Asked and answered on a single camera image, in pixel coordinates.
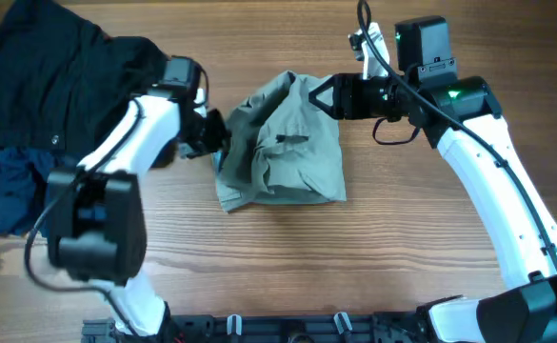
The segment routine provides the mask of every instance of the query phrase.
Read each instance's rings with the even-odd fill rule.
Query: wire
[[[111,160],[111,158],[115,155],[115,153],[118,152],[122,148],[122,146],[126,143],[126,141],[128,141],[128,139],[132,136],[132,134],[134,133],[134,131],[138,127],[140,121],[143,119],[144,110],[143,110],[143,107],[142,107],[141,103],[136,99],[132,99],[132,100],[134,101],[134,104],[136,104],[136,107],[138,109],[138,113],[136,114],[136,118],[134,120],[134,123],[128,129],[126,134],[124,134],[124,136],[119,140],[119,142],[117,142],[117,144],[113,148],[111,148],[110,151],[98,163],[96,163],[88,171],[86,171],[86,172],[82,173],[81,175],[77,176],[72,182],[70,182],[70,184],[60,194],[58,194],[58,196],[54,197],[51,200],[51,202],[43,209],[43,212],[41,212],[41,215],[39,215],[39,217],[37,218],[37,221],[34,223],[34,226],[32,227],[32,230],[30,230],[29,237],[27,238],[27,243],[26,243],[25,248],[24,248],[24,267],[27,271],[27,275],[32,280],[32,282],[35,285],[37,285],[37,286],[39,286],[39,287],[41,287],[45,290],[48,290],[48,291],[51,291],[51,292],[56,292],[56,293],[83,293],[83,292],[99,292],[99,293],[101,293],[102,295],[105,296],[105,298],[109,302],[110,306],[113,308],[113,310],[115,311],[115,313],[117,314],[119,319],[126,325],[126,327],[131,332],[131,334],[134,337],[136,337],[136,339],[142,341],[142,338],[138,335],[136,330],[132,327],[130,322],[126,319],[124,314],[119,310],[119,307],[117,306],[115,301],[110,296],[110,291],[107,291],[107,290],[105,290],[103,288],[100,288],[100,287],[97,287],[97,286],[85,286],[85,287],[58,287],[58,286],[54,286],[54,285],[51,285],[51,284],[47,283],[46,281],[41,280],[34,273],[34,271],[32,270],[32,267],[30,265],[30,251],[32,250],[32,244],[34,243],[34,238],[37,235],[37,233],[39,232],[39,229],[41,228],[41,225],[46,221],[46,218],[48,217],[48,214],[51,212],[51,210],[53,210],[53,208],[56,207],[56,205],[60,201],[62,201],[62,199],[69,192],[71,192],[73,189],[75,189],[77,187],[77,185],[79,185],[82,181],[88,179],[92,174],[94,174],[100,168],[102,168],[105,164],[107,164],[107,162],[109,162]]]
[[[449,124],[451,124],[452,126],[456,127],[457,129],[463,131],[468,136],[470,136],[470,138],[472,138],[475,142],[477,142],[479,145],[481,145],[487,152],[489,152],[489,154],[491,154],[496,159],[496,162],[498,163],[499,167],[502,167],[502,168],[505,169],[505,172],[507,172],[508,176],[511,178],[511,180],[513,181],[513,184],[515,185],[515,188],[521,194],[521,197],[523,198],[524,202],[526,203],[526,206],[529,210],[529,213],[532,216],[532,219],[534,220],[534,223],[536,224],[536,227],[538,228],[538,232],[541,235],[541,238],[542,238],[543,242],[545,243],[547,253],[548,253],[548,255],[551,259],[551,262],[553,263],[553,266],[555,267],[555,271],[557,272],[557,252],[555,250],[555,245],[553,245],[553,243],[551,243],[551,240],[548,237],[547,229],[545,229],[545,225],[543,224],[543,221],[542,221],[540,215],[536,211],[536,208],[534,207],[534,203],[532,202],[531,198],[527,194],[527,191],[524,188],[524,185],[519,180],[519,177],[517,177],[517,174],[515,173],[515,171],[513,171],[513,169],[510,167],[507,160],[505,160],[500,155],[500,153],[498,153],[494,148],[492,148],[490,146],[490,144],[488,142],[486,142],[483,138],[481,138],[477,133],[475,133],[474,131],[467,128],[466,126],[464,126],[459,121],[453,119],[452,117],[450,117],[449,115],[445,114],[443,111],[441,111],[440,109],[435,107],[432,103],[430,103],[427,99],[425,99],[422,95],[420,95],[416,90],[414,90],[407,82],[405,82],[400,77],[400,75],[398,73],[396,73],[396,71],[394,71],[393,68],[390,67],[390,65],[386,62],[386,60],[382,57],[380,52],[377,50],[377,48],[373,44],[373,41],[372,41],[371,37],[369,36],[368,31],[365,30],[365,28],[370,25],[370,20],[368,20],[369,23],[367,23],[367,24],[365,23],[365,17],[363,16],[363,7],[365,7],[365,12],[367,14],[371,13],[371,10],[369,8],[369,5],[368,5],[367,1],[366,0],[359,0],[358,6],[357,6],[357,11],[356,11],[356,14],[358,16],[358,24],[359,24],[359,27],[361,28],[361,31],[363,32],[363,35],[365,36],[365,39],[368,42],[368,46],[371,49],[371,51],[373,52],[373,55],[375,56],[375,58],[380,62],[382,67],[384,67],[384,69],[386,69],[386,71],[388,71],[390,76],[392,78],[394,78],[399,83],[399,85],[402,86],[411,96],[413,96],[413,98],[418,103],[420,103],[421,105],[424,105],[427,109],[429,109],[429,110],[435,112],[436,114],[438,114],[442,119],[447,120],[449,122]]]
[[[402,141],[390,141],[390,142],[381,141],[381,140],[377,139],[377,130],[380,128],[380,125],[385,120],[388,120],[388,119],[385,118],[385,117],[378,119],[375,122],[375,126],[373,127],[373,132],[371,133],[371,137],[373,137],[373,140],[375,141],[375,143],[377,143],[379,145],[403,145],[403,144],[411,143],[415,139],[415,137],[418,136],[418,133],[420,133],[420,128],[415,128],[415,129],[413,129],[413,132],[411,133],[411,137],[409,139],[402,140]]]

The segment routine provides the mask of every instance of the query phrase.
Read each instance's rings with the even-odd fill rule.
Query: black jacket
[[[0,25],[0,234],[31,229],[50,169],[95,150],[166,60],[50,0],[15,1]]]
[[[0,147],[85,156],[166,59],[147,38],[111,39],[50,0],[17,0],[0,24]]]

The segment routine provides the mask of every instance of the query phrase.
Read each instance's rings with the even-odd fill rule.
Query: dark navy cloth
[[[13,3],[0,24],[1,235],[31,229],[50,170],[95,150],[166,61],[147,38],[110,38],[51,0]]]
[[[0,149],[0,235],[32,228],[44,208],[50,170],[64,165],[74,165],[74,159],[37,149]]]

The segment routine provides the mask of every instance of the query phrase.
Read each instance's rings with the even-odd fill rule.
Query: green indicator light
[[[458,94],[460,94],[461,91],[448,91],[449,97],[452,99],[455,99],[456,96],[458,96]]]

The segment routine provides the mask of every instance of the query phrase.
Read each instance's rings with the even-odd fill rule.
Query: green fabric
[[[224,211],[346,201],[338,123],[308,102],[325,80],[283,72],[231,113],[231,148],[217,177]],[[319,99],[330,105],[331,92]]]

